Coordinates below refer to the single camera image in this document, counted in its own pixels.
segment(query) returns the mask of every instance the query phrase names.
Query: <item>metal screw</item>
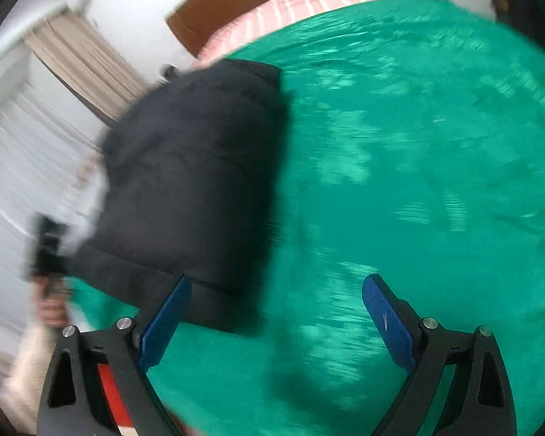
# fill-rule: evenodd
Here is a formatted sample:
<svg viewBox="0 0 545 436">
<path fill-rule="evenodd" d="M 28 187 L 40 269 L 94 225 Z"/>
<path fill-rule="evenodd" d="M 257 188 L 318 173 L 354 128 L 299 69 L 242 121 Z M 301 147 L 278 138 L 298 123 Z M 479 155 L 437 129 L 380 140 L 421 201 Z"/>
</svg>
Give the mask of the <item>metal screw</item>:
<svg viewBox="0 0 545 436">
<path fill-rule="evenodd" d="M 129 317 L 124 317 L 124 318 L 119 318 L 119 320 L 117 321 L 117 327 L 120 329 L 120 330 L 126 330 L 127 328 L 129 328 L 129 326 L 131 326 L 131 318 Z"/>
<path fill-rule="evenodd" d="M 429 330 L 435 330 L 438 328 L 438 322 L 434 318 L 424 318 L 422 323 L 424 324 L 424 327 L 428 328 Z"/>
<path fill-rule="evenodd" d="M 65 338 L 68 338 L 69 336 L 72 336 L 75 334 L 75 327 L 74 326 L 67 326 L 64 330 L 62 330 L 62 335 Z"/>
<path fill-rule="evenodd" d="M 478 328 L 478 332 L 487 338 L 492 336 L 492 330 L 488 326 L 480 326 L 480 328 Z"/>
</svg>

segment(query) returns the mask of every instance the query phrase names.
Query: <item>green blanket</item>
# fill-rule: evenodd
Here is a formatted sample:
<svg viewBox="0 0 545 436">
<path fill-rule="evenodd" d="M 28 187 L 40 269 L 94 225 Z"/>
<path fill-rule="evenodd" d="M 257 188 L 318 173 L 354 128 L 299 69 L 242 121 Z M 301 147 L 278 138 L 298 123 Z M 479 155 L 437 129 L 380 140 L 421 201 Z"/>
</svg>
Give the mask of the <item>green blanket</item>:
<svg viewBox="0 0 545 436">
<path fill-rule="evenodd" d="M 209 436 L 367 436 L 404 379 L 360 296 L 378 270 L 422 316 L 494 330 L 520 434 L 534 431 L 545 54 L 445 0 L 381 0 L 232 57 L 279 66 L 292 97 L 263 329 L 181 325 L 150 372 L 161 398 Z M 134 312 L 82 283 L 76 301 L 97 327 Z"/>
</svg>

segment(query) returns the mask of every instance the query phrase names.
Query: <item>beige curtain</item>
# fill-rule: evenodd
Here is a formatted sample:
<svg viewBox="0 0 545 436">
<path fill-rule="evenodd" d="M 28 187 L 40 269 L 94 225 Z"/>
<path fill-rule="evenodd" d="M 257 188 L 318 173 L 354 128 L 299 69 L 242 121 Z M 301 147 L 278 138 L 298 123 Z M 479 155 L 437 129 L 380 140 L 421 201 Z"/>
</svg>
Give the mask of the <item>beige curtain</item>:
<svg viewBox="0 0 545 436">
<path fill-rule="evenodd" d="M 45 21 L 25 41 L 71 90 L 113 120 L 146 92 L 125 59 L 70 11 Z"/>
</svg>

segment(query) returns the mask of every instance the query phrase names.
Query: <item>blue gripper pad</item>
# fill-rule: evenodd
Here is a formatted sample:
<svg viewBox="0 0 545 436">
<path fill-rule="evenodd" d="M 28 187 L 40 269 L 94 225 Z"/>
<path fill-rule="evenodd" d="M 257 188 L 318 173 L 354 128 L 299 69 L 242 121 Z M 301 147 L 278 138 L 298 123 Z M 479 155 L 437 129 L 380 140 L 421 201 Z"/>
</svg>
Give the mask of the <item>blue gripper pad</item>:
<svg viewBox="0 0 545 436">
<path fill-rule="evenodd" d="M 405 368 L 410 374 L 416 367 L 412 336 L 396 313 L 394 305 L 378 285 L 377 279 L 381 279 L 379 275 L 372 274 L 363 281 L 363 304 L 366 306 L 395 364 Z"/>
<path fill-rule="evenodd" d="M 141 335 L 137 364 L 142 372 L 160 363 L 191 297 L 192 282 L 184 275 Z"/>
</svg>

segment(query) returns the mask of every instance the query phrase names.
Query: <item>black jacket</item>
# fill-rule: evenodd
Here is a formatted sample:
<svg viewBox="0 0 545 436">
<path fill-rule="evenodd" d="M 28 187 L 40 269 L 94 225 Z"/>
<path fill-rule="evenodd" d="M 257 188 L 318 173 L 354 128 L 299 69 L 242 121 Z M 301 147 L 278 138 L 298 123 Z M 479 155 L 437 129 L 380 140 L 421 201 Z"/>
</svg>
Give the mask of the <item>black jacket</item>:
<svg viewBox="0 0 545 436">
<path fill-rule="evenodd" d="M 103 145 L 109 192 L 71 273 L 138 307 L 166 274 L 186 274 L 185 319 L 231 331 L 266 253 L 285 114 L 278 69 L 256 62 L 147 94 Z"/>
</svg>

